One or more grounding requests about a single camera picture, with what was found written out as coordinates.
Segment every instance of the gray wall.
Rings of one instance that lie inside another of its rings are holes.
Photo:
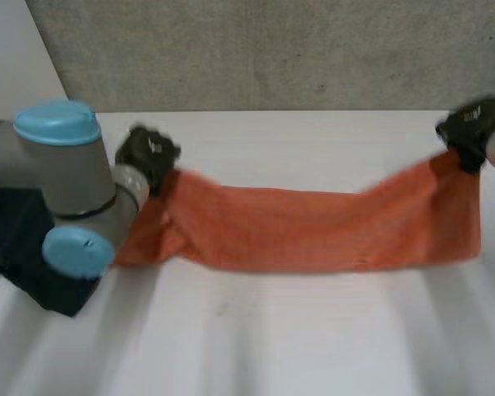
[[[99,111],[436,109],[495,92],[495,0],[27,0]]]

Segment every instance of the white table surface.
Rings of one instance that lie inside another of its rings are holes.
[[[118,113],[223,184],[359,191],[442,149],[440,111]],[[111,270],[75,318],[0,280],[0,395],[495,395],[495,171],[483,257],[369,274],[259,276],[174,259]]]

